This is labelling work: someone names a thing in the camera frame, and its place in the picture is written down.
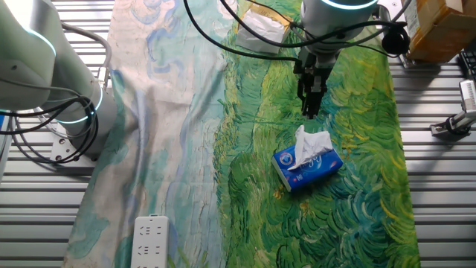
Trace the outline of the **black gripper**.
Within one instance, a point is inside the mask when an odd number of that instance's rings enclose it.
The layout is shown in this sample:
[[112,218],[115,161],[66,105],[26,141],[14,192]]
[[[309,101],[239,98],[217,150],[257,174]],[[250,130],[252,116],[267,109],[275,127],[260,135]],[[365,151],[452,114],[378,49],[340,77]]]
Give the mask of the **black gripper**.
[[295,74],[310,74],[314,77],[312,88],[304,79],[298,80],[297,96],[301,100],[302,116],[314,119],[321,108],[322,99],[327,92],[327,79],[338,59],[337,51],[320,51],[313,54],[307,49],[301,49],[298,54],[299,63],[295,64]]

